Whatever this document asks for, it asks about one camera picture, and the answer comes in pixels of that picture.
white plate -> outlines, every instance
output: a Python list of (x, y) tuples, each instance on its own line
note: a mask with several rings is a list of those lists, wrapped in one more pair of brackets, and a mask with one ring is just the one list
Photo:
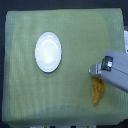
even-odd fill
[(44, 72), (54, 71), (61, 60), (61, 44), (58, 37), (46, 32), (40, 36), (35, 48), (37, 65)]

orange object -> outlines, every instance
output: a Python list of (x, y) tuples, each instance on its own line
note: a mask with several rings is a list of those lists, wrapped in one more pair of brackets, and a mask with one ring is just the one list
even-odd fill
[(98, 104), (100, 98), (102, 97), (104, 89), (105, 89), (104, 82), (100, 78), (94, 77), (93, 84), (92, 84), (93, 106)]

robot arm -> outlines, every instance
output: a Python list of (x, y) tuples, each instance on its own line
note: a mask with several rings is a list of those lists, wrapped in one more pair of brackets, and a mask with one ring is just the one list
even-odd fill
[(94, 77), (128, 93), (128, 55), (120, 51), (107, 51), (102, 63), (94, 64), (89, 69)]

white bowl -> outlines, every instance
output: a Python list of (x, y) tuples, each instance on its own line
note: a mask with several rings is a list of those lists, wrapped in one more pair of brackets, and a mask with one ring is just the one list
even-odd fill
[(40, 36), (35, 48), (35, 58), (42, 71), (54, 71), (60, 63), (61, 53), (61, 44), (55, 34), (46, 32)]

green cloth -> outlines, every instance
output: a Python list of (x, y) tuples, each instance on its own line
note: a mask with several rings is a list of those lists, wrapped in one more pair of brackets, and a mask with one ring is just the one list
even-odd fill
[[(35, 61), (45, 32), (62, 46), (59, 67), (46, 74)], [(2, 119), (10, 126), (118, 124), (128, 117), (128, 95), (105, 84), (92, 105), (88, 69), (110, 49), (124, 51), (120, 9), (9, 11), (5, 25)]]

